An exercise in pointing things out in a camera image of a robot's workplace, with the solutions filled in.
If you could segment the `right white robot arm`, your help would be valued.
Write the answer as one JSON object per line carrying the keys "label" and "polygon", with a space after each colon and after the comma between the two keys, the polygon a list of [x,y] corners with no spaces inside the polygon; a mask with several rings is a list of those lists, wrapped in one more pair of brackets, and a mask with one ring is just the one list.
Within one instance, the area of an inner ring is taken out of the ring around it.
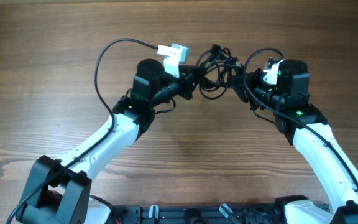
{"label": "right white robot arm", "polygon": [[332,212],[319,212],[298,198],[284,204],[284,220],[358,223],[358,170],[339,146],[325,116],[309,103],[307,64],[270,59],[265,70],[248,73],[246,69],[243,65],[228,76],[229,85],[251,110],[273,113],[276,128],[306,159],[332,207]]}

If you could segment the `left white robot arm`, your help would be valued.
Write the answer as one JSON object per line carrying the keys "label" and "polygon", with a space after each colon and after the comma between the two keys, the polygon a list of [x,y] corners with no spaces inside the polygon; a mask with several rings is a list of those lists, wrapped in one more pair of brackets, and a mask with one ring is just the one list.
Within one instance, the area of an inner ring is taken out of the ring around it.
{"label": "left white robot arm", "polygon": [[206,68],[176,64],[164,68],[154,59],[138,63],[132,87],[109,110],[108,120],[87,140],[57,159],[33,164],[18,206],[7,222],[119,223],[116,209],[90,194],[91,184],[106,165],[143,135],[158,111],[175,96],[192,97]]}

